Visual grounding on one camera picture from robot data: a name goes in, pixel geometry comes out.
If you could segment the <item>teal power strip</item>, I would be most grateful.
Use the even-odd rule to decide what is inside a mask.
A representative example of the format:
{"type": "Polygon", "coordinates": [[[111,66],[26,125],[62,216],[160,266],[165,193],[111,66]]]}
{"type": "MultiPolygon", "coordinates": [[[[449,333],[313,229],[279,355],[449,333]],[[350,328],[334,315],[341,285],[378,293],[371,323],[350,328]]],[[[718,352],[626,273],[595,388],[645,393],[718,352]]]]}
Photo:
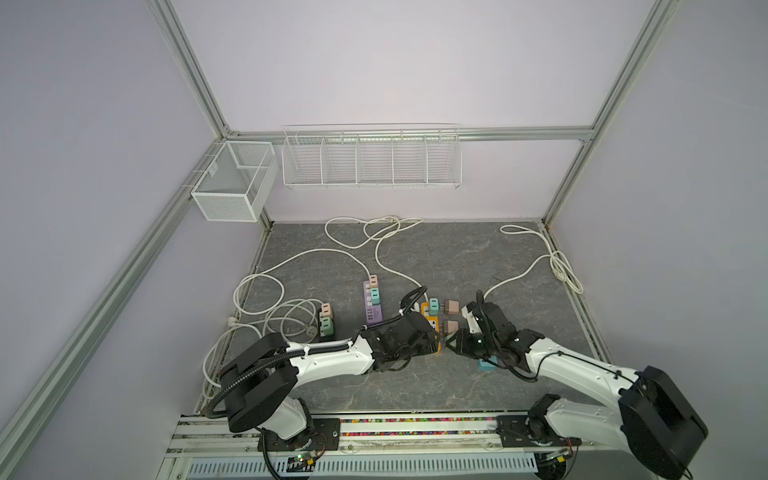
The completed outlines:
{"type": "Polygon", "coordinates": [[[493,371],[495,369],[496,369],[496,366],[494,364],[491,364],[485,360],[478,361],[478,370],[480,372],[493,371]]]}

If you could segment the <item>pink plug teal strip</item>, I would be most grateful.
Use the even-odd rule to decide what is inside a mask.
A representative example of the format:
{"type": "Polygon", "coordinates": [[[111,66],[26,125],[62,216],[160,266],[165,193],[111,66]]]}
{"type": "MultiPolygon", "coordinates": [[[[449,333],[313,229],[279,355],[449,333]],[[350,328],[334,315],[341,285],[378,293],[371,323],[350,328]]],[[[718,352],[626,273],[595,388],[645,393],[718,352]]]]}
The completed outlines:
{"type": "Polygon", "coordinates": [[[461,312],[461,304],[458,300],[448,299],[442,303],[442,313],[446,315],[459,315],[461,312]]]}
{"type": "Polygon", "coordinates": [[[445,320],[441,324],[441,332],[446,336],[449,336],[455,333],[458,329],[459,329],[459,322],[456,320],[445,320]]]}

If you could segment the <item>orange power strip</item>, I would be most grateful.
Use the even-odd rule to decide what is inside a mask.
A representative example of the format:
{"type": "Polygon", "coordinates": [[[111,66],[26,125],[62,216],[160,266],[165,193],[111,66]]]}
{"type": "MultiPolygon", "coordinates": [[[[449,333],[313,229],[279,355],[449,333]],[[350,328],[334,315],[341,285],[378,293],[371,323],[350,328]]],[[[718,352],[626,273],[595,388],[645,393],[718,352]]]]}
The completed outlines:
{"type": "Polygon", "coordinates": [[[436,339],[435,353],[439,354],[442,349],[439,316],[433,312],[430,302],[422,302],[420,304],[420,312],[426,318],[426,320],[428,321],[428,323],[431,325],[432,329],[435,332],[435,339],[436,339]]]}

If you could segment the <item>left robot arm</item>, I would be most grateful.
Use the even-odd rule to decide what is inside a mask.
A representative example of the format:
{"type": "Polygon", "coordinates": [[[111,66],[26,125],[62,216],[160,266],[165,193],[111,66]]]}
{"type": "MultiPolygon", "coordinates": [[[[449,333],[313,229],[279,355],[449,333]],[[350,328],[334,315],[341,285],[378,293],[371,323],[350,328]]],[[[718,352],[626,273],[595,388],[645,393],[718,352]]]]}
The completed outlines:
{"type": "Polygon", "coordinates": [[[286,443],[309,439],[316,427],[294,389],[335,377],[399,371],[413,358],[437,352],[438,332],[414,309],[426,292],[425,286],[408,292],[397,315],[365,325],[346,340],[295,343],[277,333],[261,338],[222,368],[221,387],[200,414],[225,418],[232,433],[257,430],[286,443]]]}

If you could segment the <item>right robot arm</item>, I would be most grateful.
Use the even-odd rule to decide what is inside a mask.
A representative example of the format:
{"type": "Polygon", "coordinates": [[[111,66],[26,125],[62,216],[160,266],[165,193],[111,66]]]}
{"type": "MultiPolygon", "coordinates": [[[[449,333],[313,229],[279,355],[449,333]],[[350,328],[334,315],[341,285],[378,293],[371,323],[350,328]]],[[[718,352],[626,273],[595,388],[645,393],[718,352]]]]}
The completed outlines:
{"type": "Polygon", "coordinates": [[[666,372],[591,359],[542,333],[519,329],[483,292],[462,315],[465,325],[446,339],[453,353],[528,383],[549,378],[591,398],[585,404],[557,394],[542,396],[519,430],[528,440],[540,446],[571,439],[595,442],[633,455],[663,479],[690,478],[689,465],[709,431],[666,372]]]}

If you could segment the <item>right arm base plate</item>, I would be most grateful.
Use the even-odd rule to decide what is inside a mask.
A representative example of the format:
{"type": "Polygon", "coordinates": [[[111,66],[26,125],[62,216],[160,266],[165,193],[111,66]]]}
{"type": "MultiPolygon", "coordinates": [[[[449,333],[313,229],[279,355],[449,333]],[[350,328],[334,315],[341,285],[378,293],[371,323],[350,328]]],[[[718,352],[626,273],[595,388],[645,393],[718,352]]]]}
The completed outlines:
{"type": "Polygon", "coordinates": [[[582,445],[581,439],[559,436],[543,418],[531,419],[526,414],[497,416],[495,432],[505,448],[576,447],[582,445]]]}

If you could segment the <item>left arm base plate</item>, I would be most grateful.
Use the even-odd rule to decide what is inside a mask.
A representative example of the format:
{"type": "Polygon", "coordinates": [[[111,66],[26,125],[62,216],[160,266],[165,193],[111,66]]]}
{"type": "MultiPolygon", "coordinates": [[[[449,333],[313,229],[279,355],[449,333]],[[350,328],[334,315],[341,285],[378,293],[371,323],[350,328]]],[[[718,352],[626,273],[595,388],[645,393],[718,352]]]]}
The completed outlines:
{"type": "Polygon", "coordinates": [[[258,450],[262,452],[293,451],[336,451],[341,439],[341,419],[338,417],[313,418],[310,425],[288,440],[267,430],[259,440],[258,450]]]}

